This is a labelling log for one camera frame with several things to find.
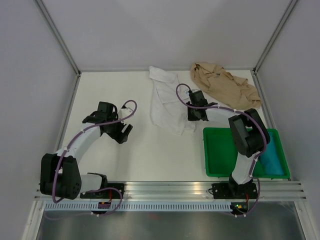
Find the white t shirt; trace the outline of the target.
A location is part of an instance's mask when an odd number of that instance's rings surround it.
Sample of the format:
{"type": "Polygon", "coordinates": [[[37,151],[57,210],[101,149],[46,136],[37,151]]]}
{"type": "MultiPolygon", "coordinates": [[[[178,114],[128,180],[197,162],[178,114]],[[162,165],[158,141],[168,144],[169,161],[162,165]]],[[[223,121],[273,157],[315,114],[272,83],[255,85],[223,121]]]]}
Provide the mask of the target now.
{"type": "Polygon", "coordinates": [[[153,83],[150,107],[152,123],[177,135],[182,135],[185,130],[194,132],[196,124],[188,121],[187,107],[176,95],[176,87],[180,83],[178,75],[150,66],[149,78],[153,83]]]}

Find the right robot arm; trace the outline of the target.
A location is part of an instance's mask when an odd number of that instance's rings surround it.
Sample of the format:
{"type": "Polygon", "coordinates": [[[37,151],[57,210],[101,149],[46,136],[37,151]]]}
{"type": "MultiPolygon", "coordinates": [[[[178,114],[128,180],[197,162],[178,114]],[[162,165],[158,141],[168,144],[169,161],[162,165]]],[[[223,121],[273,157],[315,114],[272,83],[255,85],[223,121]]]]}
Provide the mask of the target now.
{"type": "Polygon", "coordinates": [[[202,91],[188,91],[189,121],[221,122],[227,120],[237,150],[235,167],[227,182],[213,183],[209,190],[215,199],[258,199],[260,185],[253,180],[253,171],[271,137],[258,112],[250,108],[239,111],[217,103],[209,103],[202,91]]]}

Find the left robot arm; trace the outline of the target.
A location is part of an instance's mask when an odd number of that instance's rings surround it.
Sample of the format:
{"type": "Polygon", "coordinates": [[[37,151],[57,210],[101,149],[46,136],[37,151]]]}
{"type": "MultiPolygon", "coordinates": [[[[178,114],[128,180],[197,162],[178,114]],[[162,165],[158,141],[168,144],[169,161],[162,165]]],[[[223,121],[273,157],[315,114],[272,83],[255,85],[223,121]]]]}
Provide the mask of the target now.
{"type": "Polygon", "coordinates": [[[127,105],[134,100],[126,101],[121,108],[109,102],[99,102],[97,110],[82,120],[78,133],[55,153],[46,153],[41,159],[40,192],[51,196],[57,204],[64,199],[74,200],[80,194],[94,194],[98,198],[108,195],[111,187],[108,178],[102,173],[88,172],[81,174],[79,164],[95,143],[104,134],[123,144],[133,126],[126,123],[137,111],[137,107],[127,105]]]}

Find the beige t shirt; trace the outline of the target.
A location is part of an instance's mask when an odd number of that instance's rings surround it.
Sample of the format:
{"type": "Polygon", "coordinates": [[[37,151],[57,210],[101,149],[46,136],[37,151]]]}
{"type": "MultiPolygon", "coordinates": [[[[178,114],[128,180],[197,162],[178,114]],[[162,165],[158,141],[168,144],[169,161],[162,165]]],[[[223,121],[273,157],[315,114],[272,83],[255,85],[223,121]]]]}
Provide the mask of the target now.
{"type": "Polygon", "coordinates": [[[247,78],[233,75],[218,64],[195,62],[190,77],[200,90],[232,109],[246,111],[262,106],[257,88],[247,78]]]}

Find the green plastic tray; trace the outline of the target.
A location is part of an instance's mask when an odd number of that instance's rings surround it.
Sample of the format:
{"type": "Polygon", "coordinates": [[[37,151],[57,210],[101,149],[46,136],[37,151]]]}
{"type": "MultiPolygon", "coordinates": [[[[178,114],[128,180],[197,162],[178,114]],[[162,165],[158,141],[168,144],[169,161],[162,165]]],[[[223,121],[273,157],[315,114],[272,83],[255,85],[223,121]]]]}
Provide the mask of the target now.
{"type": "MultiPolygon", "coordinates": [[[[253,170],[253,176],[260,179],[289,179],[290,170],[283,151],[279,133],[274,128],[268,130],[270,139],[274,139],[284,175],[266,175],[259,159],[253,170]]],[[[228,177],[235,168],[238,152],[229,128],[206,127],[203,129],[205,171],[209,177],[228,177]]]]}

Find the teal rolled t shirt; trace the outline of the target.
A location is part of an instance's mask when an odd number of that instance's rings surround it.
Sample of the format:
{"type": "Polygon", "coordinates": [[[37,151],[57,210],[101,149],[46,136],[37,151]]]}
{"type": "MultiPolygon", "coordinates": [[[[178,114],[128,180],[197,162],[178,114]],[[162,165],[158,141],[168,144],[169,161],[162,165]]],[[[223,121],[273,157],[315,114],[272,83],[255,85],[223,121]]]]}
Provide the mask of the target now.
{"type": "Polygon", "coordinates": [[[273,138],[270,139],[265,152],[259,156],[259,162],[265,175],[283,176],[284,171],[277,154],[276,144],[273,138]]]}

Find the aluminium front rail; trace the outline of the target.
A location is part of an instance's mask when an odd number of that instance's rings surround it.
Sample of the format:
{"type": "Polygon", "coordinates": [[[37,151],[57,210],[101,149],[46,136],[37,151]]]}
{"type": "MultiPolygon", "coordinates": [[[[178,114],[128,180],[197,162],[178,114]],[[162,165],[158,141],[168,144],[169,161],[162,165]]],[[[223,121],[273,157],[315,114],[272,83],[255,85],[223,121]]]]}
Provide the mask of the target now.
{"type": "MultiPolygon", "coordinates": [[[[256,186],[260,189],[261,202],[307,200],[299,181],[261,180],[256,186]]],[[[209,193],[211,187],[210,181],[127,181],[124,183],[123,199],[138,202],[208,202],[215,200],[209,193]]]]}

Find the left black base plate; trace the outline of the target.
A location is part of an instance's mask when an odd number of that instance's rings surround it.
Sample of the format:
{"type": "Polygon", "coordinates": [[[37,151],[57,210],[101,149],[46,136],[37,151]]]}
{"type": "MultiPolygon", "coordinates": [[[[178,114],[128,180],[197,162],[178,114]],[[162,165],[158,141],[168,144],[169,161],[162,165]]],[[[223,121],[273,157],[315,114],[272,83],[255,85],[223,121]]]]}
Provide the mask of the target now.
{"type": "Polygon", "coordinates": [[[117,189],[123,195],[125,193],[125,184],[124,183],[117,183],[111,182],[107,185],[107,190],[99,191],[99,192],[84,192],[80,194],[81,199],[120,199],[120,194],[113,189],[117,189]]]}

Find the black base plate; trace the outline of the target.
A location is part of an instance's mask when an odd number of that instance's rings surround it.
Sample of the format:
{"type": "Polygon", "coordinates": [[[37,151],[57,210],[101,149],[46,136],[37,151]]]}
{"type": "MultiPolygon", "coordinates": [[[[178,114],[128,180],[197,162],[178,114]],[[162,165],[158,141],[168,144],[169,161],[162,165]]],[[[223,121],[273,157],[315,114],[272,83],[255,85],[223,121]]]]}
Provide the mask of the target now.
{"type": "Polygon", "coordinates": [[[240,200],[247,197],[249,199],[258,197],[257,186],[253,182],[233,186],[228,182],[213,183],[211,189],[214,199],[240,200]]]}
{"type": "Polygon", "coordinates": [[[117,189],[123,195],[125,193],[125,184],[124,183],[117,183],[111,182],[107,185],[107,190],[99,191],[99,192],[84,192],[80,194],[81,199],[120,199],[120,194],[113,189],[117,189]]]}

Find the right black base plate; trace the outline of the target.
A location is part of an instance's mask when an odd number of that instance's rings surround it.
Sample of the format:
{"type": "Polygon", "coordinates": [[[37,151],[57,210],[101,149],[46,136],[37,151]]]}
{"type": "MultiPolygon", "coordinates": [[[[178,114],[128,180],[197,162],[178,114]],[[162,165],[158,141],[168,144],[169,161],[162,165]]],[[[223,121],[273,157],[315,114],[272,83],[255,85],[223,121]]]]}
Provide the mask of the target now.
{"type": "Polygon", "coordinates": [[[253,182],[233,186],[228,182],[213,183],[211,189],[214,199],[240,200],[247,197],[249,199],[258,197],[257,186],[253,182]]]}

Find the right aluminium frame post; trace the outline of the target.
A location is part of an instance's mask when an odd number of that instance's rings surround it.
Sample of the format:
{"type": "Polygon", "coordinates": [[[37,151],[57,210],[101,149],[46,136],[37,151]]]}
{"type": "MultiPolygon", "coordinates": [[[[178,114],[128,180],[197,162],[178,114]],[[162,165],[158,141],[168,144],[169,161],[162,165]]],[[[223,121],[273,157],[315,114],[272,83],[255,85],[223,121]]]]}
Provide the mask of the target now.
{"type": "Polygon", "coordinates": [[[280,33],[282,32],[282,30],[284,29],[287,21],[289,20],[291,14],[293,13],[293,11],[295,10],[295,8],[297,7],[298,3],[300,1],[299,0],[290,0],[288,5],[286,6],[283,14],[281,15],[280,20],[278,21],[275,29],[273,30],[266,46],[264,47],[260,57],[258,58],[255,66],[253,67],[252,71],[253,73],[256,75],[259,71],[259,69],[262,67],[265,59],[267,58],[269,52],[271,51],[273,45],[275,44],[276,40],[278,39],[280,33]]]}

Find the aluminium frame post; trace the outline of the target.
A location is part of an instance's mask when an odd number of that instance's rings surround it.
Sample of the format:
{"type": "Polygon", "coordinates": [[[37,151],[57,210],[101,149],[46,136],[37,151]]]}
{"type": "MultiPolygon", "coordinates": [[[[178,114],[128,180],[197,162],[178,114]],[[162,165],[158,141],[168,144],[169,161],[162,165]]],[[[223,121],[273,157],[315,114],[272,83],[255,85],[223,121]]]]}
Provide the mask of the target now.
{"type": "Polygon", "coordinates": [[[49,13],[44,1],[43,0],[34,0],[33,2],[36,5],[37,9],[39,10],[40,14],[42,15],[45,23],[47,24],[50,32],[52,33],[54,39],[56,40],[57,44],[59,45],[63,55],[65,56],[67,62],[71,66],[75,75],[77,77],[80,76],[81,71],[78,68],[68,46],[66,45],[66,43],[65,43],[60,31],[58,30],[51,14],[49,13]]]}
{"type": "Polygon", "coordinates": [[[281,15],[280,20],[278,21],[275,29],[273,30],[266,46],[264,47],[260,57],[258,58],[255,66],[253,67],[252,71],[253,73],[256,75],[259,71],[259,69],[262,67],[265,59],[267,58],[269,52],[271,51],[273,45],[275,44],[276,40],[278,39],[280,33],[282,32],[282,30],[284,29],[287,21],[289,20],[291,14],[293,13],[293,11],[295,10],[295,8],[297,7],[298,3],[300,1],[299,0],[290,0],[288,5],[286,6],[283,14],[281,15]]]}

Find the left aluminium frame post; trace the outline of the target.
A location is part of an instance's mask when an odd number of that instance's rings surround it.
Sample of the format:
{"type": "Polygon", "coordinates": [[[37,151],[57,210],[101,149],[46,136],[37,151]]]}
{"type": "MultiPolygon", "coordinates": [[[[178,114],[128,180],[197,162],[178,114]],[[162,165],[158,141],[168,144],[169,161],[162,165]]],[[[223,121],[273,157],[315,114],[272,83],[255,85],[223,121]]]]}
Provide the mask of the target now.
{"type": "Polygon", "coordinates": [[[59,45],[63,55],[65,56],[67,62],[71,66],[75,75],[77,77],[80,76],[81,71],[78,68],[68,46],[66,45],[66,43],[65,43],[60,31],[58,30],[51,14],[49,13],[44,1],[43,0],[34,0],[33,2],[36,5],[37,9],[39,10],[40,14],[42,15],[45,23],[47,24],[50,32],[52,33],[54,39],[56,40],[57,44],[59,45]]]}

